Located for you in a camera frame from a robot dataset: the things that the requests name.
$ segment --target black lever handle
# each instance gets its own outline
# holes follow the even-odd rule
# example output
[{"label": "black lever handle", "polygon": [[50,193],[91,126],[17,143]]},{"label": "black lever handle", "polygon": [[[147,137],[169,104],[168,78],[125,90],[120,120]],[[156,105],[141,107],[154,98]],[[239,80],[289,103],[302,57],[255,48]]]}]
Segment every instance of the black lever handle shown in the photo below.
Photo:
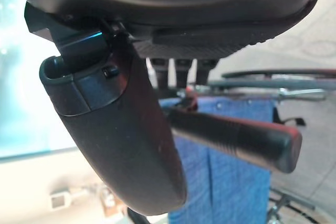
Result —
[{"label": "black lever handle", "polygon": [[163,214],[186,200],[180,158],[143,61],[125,36],[113,40],[112,55],[94,66],[69,73],[51,57],[40,78],[100,178],[136,212]]},{"label": "black lever handle", "polygon": [[280,124],[169,110],[173,133],[252,164],[283,173],[294,171],[302,143],[300,132]]}]

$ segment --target blue fabric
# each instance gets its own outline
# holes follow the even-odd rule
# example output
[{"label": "blue fabric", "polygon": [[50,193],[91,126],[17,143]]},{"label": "blue fabric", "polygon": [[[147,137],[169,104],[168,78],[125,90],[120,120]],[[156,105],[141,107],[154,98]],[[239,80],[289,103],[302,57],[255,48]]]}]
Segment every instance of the blue fabric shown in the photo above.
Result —
[{"label": "blue fabric", "polygon": [[[161,103],[175,103],[165,100]],[[272,101],[200,98],[200,112],[271,122]],[[170,224],[265,224],[270,172],[177,137],[188,185],[186,205],[169,214]]]}]

